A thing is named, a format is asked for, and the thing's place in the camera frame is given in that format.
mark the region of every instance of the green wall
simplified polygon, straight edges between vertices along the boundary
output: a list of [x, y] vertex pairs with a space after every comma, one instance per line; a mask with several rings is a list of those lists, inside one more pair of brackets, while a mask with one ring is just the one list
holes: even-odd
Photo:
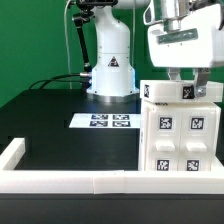
[[[64, 37], [65, 0], [1, 0], [0, 7], [0, 106], [42, 79], [67, 74]], [[77, 12], [75, 7], [68, 18]], [[154, 68], [147, 45], [144, 9], [137, 10], [135, 63], [136, 79], [167, 79], [165, 69]], [[115, 17], [132, 27], [132, 10], [115, 10]], [[82, 71], [82, 58], [75, 27], [68, 21], [72, 72]], [[84, 26], [89, 57], [96, 63], [96, 33], [93, 22]], [[224, 82], [224, 69], [212, 70], [211, 80]], [[182, 71], [184, 79], [193, 79], [191, 70]], [[48, 88], [69, 88], [56, 83]]]

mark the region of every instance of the black table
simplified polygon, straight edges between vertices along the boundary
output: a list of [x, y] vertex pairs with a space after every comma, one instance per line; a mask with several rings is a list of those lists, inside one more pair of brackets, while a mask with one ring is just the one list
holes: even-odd
[[[79, 90], [28, 90], [0, 109], [1, 151], [25, 137], [16, 170], [137, 170], [138, 129], [68, 128], [74, 113], [140, 113]], [[217, 149], [223, 160], [223, 124]], [[0, 194], [1, 223], [222, 223], [223, 195]]]

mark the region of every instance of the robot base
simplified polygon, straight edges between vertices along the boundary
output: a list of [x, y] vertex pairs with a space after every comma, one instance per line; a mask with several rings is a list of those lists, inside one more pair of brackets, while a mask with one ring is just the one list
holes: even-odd
[[126, 96], [105, 96], [87, 92], [87, 98], [106, 103], [125, 103], [139, 99], [139, 91]]

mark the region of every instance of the stacked blocks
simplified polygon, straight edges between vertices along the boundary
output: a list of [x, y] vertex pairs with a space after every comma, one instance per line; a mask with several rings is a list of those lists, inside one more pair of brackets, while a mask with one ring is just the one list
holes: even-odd
[[[164, 98], [169, 96], [158, 96], [159, 82], [143, 81], [141, 84], [139, 170], [211, 170], [221, 109], [212, 102], [200, 102], [199, 99], [164, 103]], [[153, 91], [148, 89], [148, 96], [156, 92], [156, 99], [161, 102], [149, 101], [144, 88], [151, 85], [153, 88], [149, 89]]]

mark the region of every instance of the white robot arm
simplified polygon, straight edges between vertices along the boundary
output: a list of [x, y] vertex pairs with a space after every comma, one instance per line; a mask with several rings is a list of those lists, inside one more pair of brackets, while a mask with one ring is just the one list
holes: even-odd
[[87, 90], [89, 98], [125, 102], [138, 95], [135, 71], [129, 62], [130, 30], [113, 17], [112, 9], [131, 9], [133, 5], [137, 8], [146, 6], [149, 2], [150, 0], [76, 1], [82, 11], [89, 13], [88, 10], [92, 10], [97, 32], [97, 64], [92, 69], [92, 86]]
[[148, 44], [156, 67], [170, 79], [193, 68], [194, 95], [206, 95], [210, 68], [224, 65], [223, 5], [217, 0], [152, 0], [144, 13]]

